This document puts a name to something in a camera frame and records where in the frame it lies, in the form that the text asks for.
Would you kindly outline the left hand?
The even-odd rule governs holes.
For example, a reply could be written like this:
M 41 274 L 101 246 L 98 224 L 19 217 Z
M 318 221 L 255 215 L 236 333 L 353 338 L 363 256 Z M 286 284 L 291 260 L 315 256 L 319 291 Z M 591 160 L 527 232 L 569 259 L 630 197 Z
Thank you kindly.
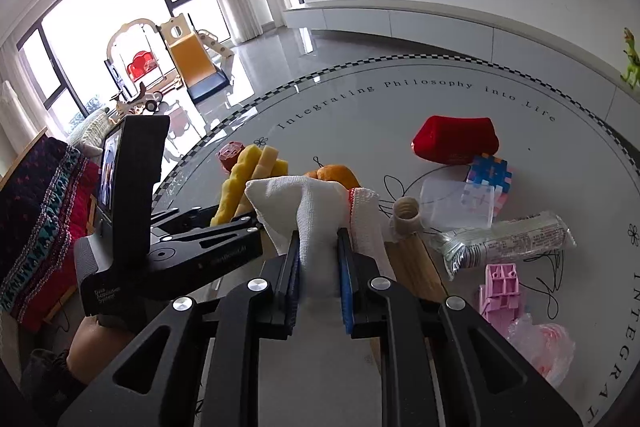
M 67 367 L 73 377 L 88 385 L 133 339 L 134 334 L 105 327 L 96 317 L 84 317 L 70 344 Z

